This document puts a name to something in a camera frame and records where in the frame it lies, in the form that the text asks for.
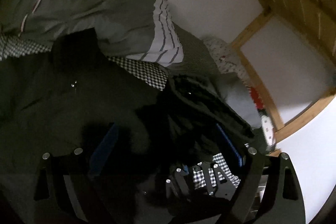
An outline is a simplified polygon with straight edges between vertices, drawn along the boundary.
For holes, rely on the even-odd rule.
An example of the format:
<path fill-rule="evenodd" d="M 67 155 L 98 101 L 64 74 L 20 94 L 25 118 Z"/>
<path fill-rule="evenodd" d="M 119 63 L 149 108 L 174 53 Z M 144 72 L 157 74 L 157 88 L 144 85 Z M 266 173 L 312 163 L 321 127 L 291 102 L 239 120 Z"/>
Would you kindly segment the large black jacket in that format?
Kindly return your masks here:
<path fill-rule="evenodd" d="M 135 223 L 139 184 L 221 150 L 218 125 L 242 141 L 255 131 L 208 91 L 205 80 L 169 78 L 163 91 L 100 51 L 94 30 L 58 39 L 51 51 L 1 61 L 1 223 L 37 223 L 42 156 L 67 155 L 90 123 L 114 123 L 112 223 Z"/>

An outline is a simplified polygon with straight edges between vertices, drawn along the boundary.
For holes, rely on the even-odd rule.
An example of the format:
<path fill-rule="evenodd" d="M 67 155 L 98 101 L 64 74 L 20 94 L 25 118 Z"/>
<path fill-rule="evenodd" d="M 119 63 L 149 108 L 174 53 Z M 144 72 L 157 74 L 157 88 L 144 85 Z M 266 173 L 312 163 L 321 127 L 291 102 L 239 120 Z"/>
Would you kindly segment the white dotted pillow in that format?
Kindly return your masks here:
<path fill-rule="evenodd" d="M 251 85 L 251 79 L 240 57 L 228 43 L 214 36 L 206 36 L 202 41 L 220 73 L 235 73 L 246 85 Z"/>

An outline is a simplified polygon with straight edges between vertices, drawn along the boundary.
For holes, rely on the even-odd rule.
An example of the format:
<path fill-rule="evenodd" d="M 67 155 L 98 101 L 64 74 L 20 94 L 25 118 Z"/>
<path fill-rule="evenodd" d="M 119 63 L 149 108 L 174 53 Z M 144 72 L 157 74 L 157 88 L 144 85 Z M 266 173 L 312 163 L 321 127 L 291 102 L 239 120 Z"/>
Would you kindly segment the folded grey clothes stack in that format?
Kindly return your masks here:
<path fill-rule="evenodd" d="M 261 118 L 247 87 L 235 73 L 220 74 L 215 85 L 225 103 L 253 129 L 261 127 Z"/>

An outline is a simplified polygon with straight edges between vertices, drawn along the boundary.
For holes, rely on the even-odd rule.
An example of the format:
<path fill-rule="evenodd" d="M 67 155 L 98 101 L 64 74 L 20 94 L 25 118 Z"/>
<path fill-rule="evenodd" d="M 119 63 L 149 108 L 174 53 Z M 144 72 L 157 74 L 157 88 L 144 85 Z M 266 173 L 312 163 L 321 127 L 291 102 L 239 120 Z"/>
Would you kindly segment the black white checkered bedsheet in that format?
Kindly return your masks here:
<path fill-rule="evenodd" d="M 51 46 L 43 46 L 30 40 L 24 41 L 13 36 L 1 34 L 2 61 L 9 57 L 19 58 L 22 56 L 49 52 L 51 51 L 51 48 Z M 163 91 L 166 86 L 168 79 L 167 75 L 152 63 L 126 59 L 123 57 L 109 57 L 108 60 L 115 62 L 127 72 L 138 79 L 143 80 L 153 88 Z M 213 161 L 218 169 L 216 173 L 219 175 L 220 182 L 224 182 L 224 179 L 228 178 L 235 188 L 238 187 L 240 180 L 237 176 L 234 176 L 231 173 L 223 155 L 221 153 L 214 155 Z"/>

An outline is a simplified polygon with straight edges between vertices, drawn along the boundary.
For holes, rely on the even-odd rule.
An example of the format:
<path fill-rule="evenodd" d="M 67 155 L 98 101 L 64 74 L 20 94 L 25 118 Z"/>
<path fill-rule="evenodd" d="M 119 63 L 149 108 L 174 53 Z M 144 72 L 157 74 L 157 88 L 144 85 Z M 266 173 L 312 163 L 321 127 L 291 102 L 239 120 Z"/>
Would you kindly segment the grey striped duvet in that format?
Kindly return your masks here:
<path fill-rule="evenodd" d="M 45 47 L 94 29 L 106 56 L 156 63 L 174 72 L 218 72 L 203 42 L 173 22 L 167 0 L 1 0 L 1 28 Z"/>

